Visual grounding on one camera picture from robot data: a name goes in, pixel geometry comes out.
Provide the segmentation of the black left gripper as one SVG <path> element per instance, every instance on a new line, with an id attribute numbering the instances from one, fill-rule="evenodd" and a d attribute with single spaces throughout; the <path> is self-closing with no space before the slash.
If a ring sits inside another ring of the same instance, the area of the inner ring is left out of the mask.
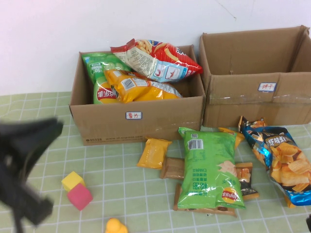
<path id="1" fill-rule="evenodd" d="M 2 123 L 0 161 L 14 177 L 25 180 L 62 130 L 63 121 L 57 118 L 44 118 L 32 123 Z"/>

